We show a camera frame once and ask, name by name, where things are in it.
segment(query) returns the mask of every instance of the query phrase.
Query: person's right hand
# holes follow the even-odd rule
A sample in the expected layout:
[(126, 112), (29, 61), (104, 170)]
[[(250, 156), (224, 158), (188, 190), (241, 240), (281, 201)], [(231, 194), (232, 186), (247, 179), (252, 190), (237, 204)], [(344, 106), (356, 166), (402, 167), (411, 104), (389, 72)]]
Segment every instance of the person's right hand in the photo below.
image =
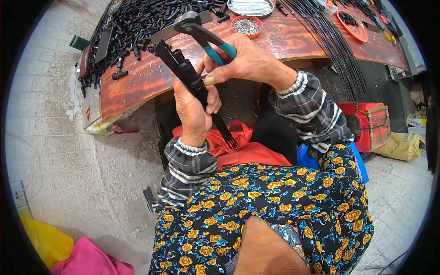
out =
[[(241, 78), (271, 85), (275, 90), (281, 91), (292, 86), (297, 78), (295, 70), (282, 64), (276, 57), (265, 51), (260, 43), (252, 42), (241, 33), (234, 33), (225, 39), (232, 45), (237, 56), (231, 63), (219, 66), (208, 55), (203, 62), (209, 74), (205, 77), (205, 85), (214, 85), (225, 82), (231, 78)], [(213, 45), (219, 56), (227, 61), (232, 58), (224, 51)]]

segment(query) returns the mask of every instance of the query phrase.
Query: clear plastic container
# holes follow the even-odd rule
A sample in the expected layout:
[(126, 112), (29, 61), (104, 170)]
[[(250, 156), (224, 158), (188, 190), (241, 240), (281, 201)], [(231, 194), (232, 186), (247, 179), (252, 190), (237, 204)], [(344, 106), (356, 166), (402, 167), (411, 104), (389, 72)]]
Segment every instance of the clear plastic container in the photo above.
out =
[(334, 15), (334, 13), (338, 10), (331, 0), (318, 0), (318, 2), (325, 7), (326, 13), (330, 15)]

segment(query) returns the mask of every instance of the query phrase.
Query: tan plastic bag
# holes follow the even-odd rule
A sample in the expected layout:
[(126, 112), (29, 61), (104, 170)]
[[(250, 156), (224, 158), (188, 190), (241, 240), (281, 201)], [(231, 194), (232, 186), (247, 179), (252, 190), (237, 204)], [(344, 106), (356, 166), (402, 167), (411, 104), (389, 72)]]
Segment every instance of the tan plastic bag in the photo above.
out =
[(413, 158), (419, 158), (420, 152), (423, 151), (425, 151), (425, 141), (419, 134), (391, 132), (391, 140), (373, 152), (384, 157), (410, 161)]
[(20, 215), (20, 220), (32, 245), (49, 269), (70, 256), (73, 250), (71, 237), (27, 215)]

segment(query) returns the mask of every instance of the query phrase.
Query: red cloth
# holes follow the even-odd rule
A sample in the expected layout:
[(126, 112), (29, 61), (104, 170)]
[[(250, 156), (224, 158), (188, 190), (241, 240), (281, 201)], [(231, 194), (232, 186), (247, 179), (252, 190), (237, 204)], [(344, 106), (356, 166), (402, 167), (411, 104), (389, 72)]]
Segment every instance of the red cloth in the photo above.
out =
[[(217, 157), (217, 170), (224, 167), (239, 165), (242, 163), (257, 162), (279, 166), (292, 166), (292, 164), (281, 154), (276, 153), (263, 144), (250, 142), (252, 129), (249, 129), (240, 120), (234, 120), (228, 125), (228, 129), (242, 129), (231, 132), (232, 137), (237, 141), (239, 147), (230, 149), (218, 130), (209, 130), (206, 140), (209, 142), (209, 151)], [(176, 127), (172, 134), (182, 135), (182, 126)]]
[(131, 264), (105, 254), (89, 238), (81, 238), (67, 260), (57, 263), (53, 275), (133, 275)]

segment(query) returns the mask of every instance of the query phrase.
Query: reddish-brown tabletop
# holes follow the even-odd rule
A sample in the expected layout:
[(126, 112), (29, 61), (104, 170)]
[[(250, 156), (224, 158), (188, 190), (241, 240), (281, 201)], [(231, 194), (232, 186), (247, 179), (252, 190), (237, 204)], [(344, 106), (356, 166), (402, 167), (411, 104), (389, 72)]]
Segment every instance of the reddish-brown tabletop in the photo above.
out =
[[(358, 8), (348, 7), (357, 21), (372, 21)], [(231, 19), (221, 24), (213, 21), (203, 26), (220, 38), (233, 33), (231, 21), (235, 15), (229, 12)], [(336, 15), (330, 16), (344, 35), (355, 57), (359, 60), (379, 62), (406, 69), (406, 63), (398, 46), (393, 46), (386, 40), (384, 34), (366, 30), (368, 41), (360, 42), (351, 36), (341, 25)], [(263, 32), (253, 42), (276, 56), (281, 61), (294, 59), (326, 58), (322, 48), (312, 35), (291, 14), (284, 16), (278, 10), (262, 19)], [(173, 49), (180, 48), (183, 55), (193, 65), (203, 58), (205, 52), (195, 40), (186, 34), (179, 34), (166, 41)], [(125, 76), (113, 81), (111, 76), (116, 72), (116, 66), (107, 68), (101, 82), (101, 116), (103, 122), (114, 120), (123, 112), (134, 108), (155, 96), (172, 89), (172, 78), (166, 65), (147, 51), (141, 52), (142, 59), (136, 61), (133, 53), (125, 58), (123, 70)]]

